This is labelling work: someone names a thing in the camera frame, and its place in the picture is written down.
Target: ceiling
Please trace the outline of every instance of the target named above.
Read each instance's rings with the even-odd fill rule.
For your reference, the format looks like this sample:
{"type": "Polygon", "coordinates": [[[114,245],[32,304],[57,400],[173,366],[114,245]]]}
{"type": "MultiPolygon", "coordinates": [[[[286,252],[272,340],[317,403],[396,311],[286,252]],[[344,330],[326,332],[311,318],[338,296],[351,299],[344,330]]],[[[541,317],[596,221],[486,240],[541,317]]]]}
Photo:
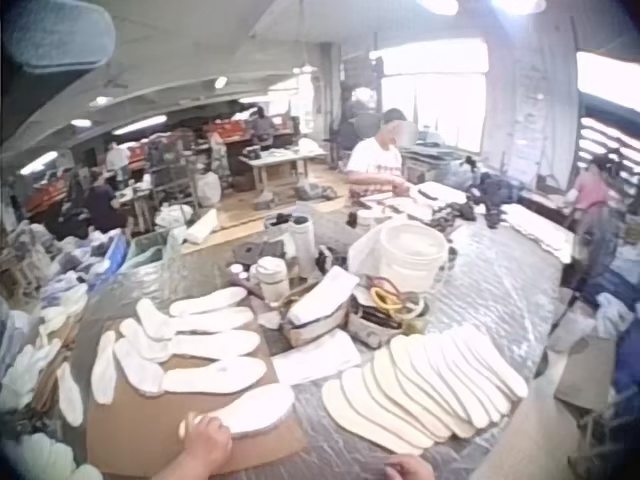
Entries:
{"type": "MultiPolygon", "coordinates": [[[[343,56],[349,56],[373,48],[374,32],[380,47],[425,37],[471,36],[482,32],[479,18],[493,16],[489,0],[459,0],[454,17],[433,15],[416,0],[305,0],[304,22],[299,0],[90,3],[104,7],[113,19],[113,57],[72,78],[30,115],[4,141],[3,163],[26,163],[38,152],[68,148],[133,120],[184,109],[185,100],[211,103],[264,92],[302,64],[302,40],[308,42],[309,60],[315,64],[321,42],[341,43],[343,56]],[[222,75],[228,84],[216,91],[213,82],[222,75]],[[100,95],[114,101],[90,107],[100,95]],[[74,118],[89,118],[94,126],[78,130],[69,125],[74,118]]],[[[612,35],[624,36],[616,32],[625,29],[618,17],[605,15],[601,0],[547,3],[550,8],[571,8],[580,45],[598,50],[627,44],[611,41],[612,35]]]]}

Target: white t-shirt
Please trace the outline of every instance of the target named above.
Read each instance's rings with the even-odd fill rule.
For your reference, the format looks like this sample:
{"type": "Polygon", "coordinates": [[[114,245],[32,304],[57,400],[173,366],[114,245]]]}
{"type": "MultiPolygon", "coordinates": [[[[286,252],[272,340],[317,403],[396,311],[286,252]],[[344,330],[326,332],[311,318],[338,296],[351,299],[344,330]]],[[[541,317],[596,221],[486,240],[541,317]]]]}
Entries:
{"type": "Polygon", "coordinates": [[[107,152],[107,170],[120,170],[129,165],[129,150],[122,147],[112,148],[107,152]]]}
{"type": "MultiPolygon", "coordinates": [[[[386,173],[401,177],[402,157],[398,149],[393,145],[389,145],[389,149],[384,150],[375,137],[367,138],[358,143],[353,152],[351,152],[347,171],[386,173]]],[[[392,191],[391,185],[349,185],[349,197],[352,199],[390,191],[392,191]]]]}

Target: hand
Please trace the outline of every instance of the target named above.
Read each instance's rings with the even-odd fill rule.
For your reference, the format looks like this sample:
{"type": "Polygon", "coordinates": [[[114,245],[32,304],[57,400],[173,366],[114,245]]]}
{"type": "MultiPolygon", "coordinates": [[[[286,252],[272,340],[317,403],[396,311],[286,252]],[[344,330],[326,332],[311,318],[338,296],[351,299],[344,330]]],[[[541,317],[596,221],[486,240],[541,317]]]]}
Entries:
{"type": "Polygon", "coordinates": [[[394,455],[385,462],[387,480],[435,480],[431,465],[415,455],[394,455]]]}
{"type": "Polygon", "coordinates": [[[411,185],[402,177],[394,177],[393,181],[393,193],[399,197],[408,197],[411,185]]]}
{"type": "Polygon", "coordinates": [[[214,475],[231,456],[231,432],[219,418],[204,416],[195,423],[195,415],[187,417],[187,436],[184,440],[185,458],[207,477],[214,475]]]}

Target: cardboard sheet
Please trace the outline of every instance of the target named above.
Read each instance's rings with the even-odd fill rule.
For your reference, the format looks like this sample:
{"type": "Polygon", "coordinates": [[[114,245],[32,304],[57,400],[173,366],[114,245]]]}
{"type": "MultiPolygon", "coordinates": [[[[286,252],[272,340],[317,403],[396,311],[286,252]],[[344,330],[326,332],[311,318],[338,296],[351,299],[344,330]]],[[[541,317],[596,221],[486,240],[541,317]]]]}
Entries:
{"type": "MultiPolygon", "coordinates": [[[[246,328],[260,334],[257,324],[246,328]]],[[[249,387],[277,382],[264,338],[254,356],[264,360],[267,373],[249,387]]],[[[164,370],[200,367],[209,362],[172,357],[164,370]]],[[[150,477],[170,463],[181,451],[178,425],[189,412],[205,413],[228,405],[244,391],[232,395],[164,394],[156,398],[140,395],[126,380],[120,365],[116,394],[111,405],[98,405],[91,396],[87,421],[88,462],[102,472],[130,477],[150,477]]],[[[269,463],[298,452],[306,445],[295,413],[274,429],[236,439],[225,472],[269,463]]]]}

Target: pink shirt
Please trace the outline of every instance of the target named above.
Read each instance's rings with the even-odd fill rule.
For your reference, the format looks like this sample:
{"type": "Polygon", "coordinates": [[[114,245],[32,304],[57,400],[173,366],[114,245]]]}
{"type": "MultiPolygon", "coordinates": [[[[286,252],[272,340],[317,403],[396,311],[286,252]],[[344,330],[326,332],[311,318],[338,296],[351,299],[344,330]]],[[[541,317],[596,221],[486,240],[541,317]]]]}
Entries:
{"type": "Polygon", "coordinates": [[[596,173],[589,171],[578,175],[574,187],[578,191],[576,209],[588,210],[598,203],[606,203],[609,196],[607,184],[596,173]]]}

